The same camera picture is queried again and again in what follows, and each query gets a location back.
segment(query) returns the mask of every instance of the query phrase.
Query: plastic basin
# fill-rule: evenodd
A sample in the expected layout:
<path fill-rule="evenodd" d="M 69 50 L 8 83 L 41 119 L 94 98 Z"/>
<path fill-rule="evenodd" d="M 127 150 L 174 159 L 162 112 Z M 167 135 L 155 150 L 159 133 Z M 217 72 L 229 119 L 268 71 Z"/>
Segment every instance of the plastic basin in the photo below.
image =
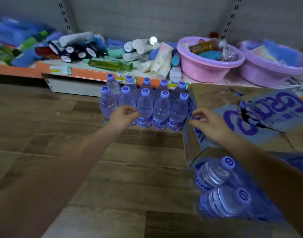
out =
<path fill-rule="evenodd" d="M 210 40 L 210 38 L 205 37 L 184 37 L 179 40 L 177 45 L 178 52 L 181 54 L 181 70 L 189 78 L 199 82 L 217 82 L 223 79 L 231 68 L 236 68 L 244 62 L 245 58 L 243 53 L 229 44 L 228 47 L 231 47 L 238 55 L 238 59 L 233 62 L 203 58 L 182 46 L 184 43 L 188 43 L 189 46 L 195 45 L 201 38 L 205 41 Z"/>
<path fill-rule="evenodd" d="M 291 76 L 303 75 L 303 53 L 295 50 L 301 67 L 292 67 L 254 55 L 246 48 L 247 42 L 249 41 L 242 42 L 240 46 L 245 62 L 239 67 L 239 74 L 250 83 L 262 87 L 278 87 L 284 85 Z"/>

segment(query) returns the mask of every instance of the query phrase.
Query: open cardboard box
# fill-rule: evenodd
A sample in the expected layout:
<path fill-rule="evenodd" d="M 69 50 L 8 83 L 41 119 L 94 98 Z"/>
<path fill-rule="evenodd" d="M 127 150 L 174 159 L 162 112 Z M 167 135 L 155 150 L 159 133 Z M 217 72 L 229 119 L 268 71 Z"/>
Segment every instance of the open cardboard box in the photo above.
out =
<path fill-rule="evenodd" d="M 216 112 L 234 132 L 265 150 L 297 152 L 296 156 L 303 152 L 303 101 L 291 90 L 197 83 L 191 84 L 189 96 L 183 138 L 190 169 L 205 157 L 230 156 L 188 123 L 197 108 Z"/>

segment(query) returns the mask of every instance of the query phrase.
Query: wooden floor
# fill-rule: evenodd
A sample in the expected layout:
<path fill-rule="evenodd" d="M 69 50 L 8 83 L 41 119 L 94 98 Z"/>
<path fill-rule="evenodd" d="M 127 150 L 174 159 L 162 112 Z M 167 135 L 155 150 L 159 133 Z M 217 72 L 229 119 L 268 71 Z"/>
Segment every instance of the wooden floor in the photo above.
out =
<path fill-rule="evenodd" d="M 0 84 L 0 190 L 104 125 L 99 98 Z M 201 219 L 181 133 L 137 126 L 111 144 L 44 238 L 299 237 L 287 224 Z"/>

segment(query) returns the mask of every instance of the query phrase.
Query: purple plastic basin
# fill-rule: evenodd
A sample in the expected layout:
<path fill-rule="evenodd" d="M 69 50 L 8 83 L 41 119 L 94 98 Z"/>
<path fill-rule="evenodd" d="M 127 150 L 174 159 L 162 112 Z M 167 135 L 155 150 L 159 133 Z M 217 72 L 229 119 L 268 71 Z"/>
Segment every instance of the purple plastic basin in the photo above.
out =
<path fill-rule="evenodd" d="M 239 74 L 245 80 L 262 87 L 278 87 L 284 85 L 291 76 L 303 75 L 303 53 L 297 51 L 297 59 L 301 67 L 292 67 L 254 55 L 246 48 L 248 42 L 242 42 L 240 47 L 245 62 L 239 67 Z"/>
<path fill-rule="evenodd" d="M 233 62 L 203 58 L 182 46 L 184 43 L 188 43 L 189 46 L 195 45 L 200 39 L 204 39 L 205 41 L 210 40 L 210 38 L 205 37 L 184 37 L 179 40 L 177 45 L 178 52 L 181 54 L 181 70 L 189 78 L 199 82 L 216 82 L 223 79 L 231 68 L 238 67 L 244 62 L 243 53 L 229 44 L 228 47 L 231 47 L 238 55 L 238 59 Z"/>

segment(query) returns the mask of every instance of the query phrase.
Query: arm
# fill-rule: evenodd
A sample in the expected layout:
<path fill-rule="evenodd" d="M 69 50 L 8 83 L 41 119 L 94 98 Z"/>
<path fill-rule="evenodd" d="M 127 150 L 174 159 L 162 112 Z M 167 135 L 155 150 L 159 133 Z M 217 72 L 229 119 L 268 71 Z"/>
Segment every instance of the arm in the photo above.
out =
<path fill-rule="evenodd" d="M 232 153 L 303 236 L 303 172 L 238 136 L 219 115 L 206 109 L 192 114 L 199 120 L 189 123 Z"/>
<path fill-rule="evenodd" d="M 0 237 L 41 237 L 110 143 L 140 116 L 134 111 L 130 106 L 118 107 L 108 124 L 80 146 L 0 192 Z"/>

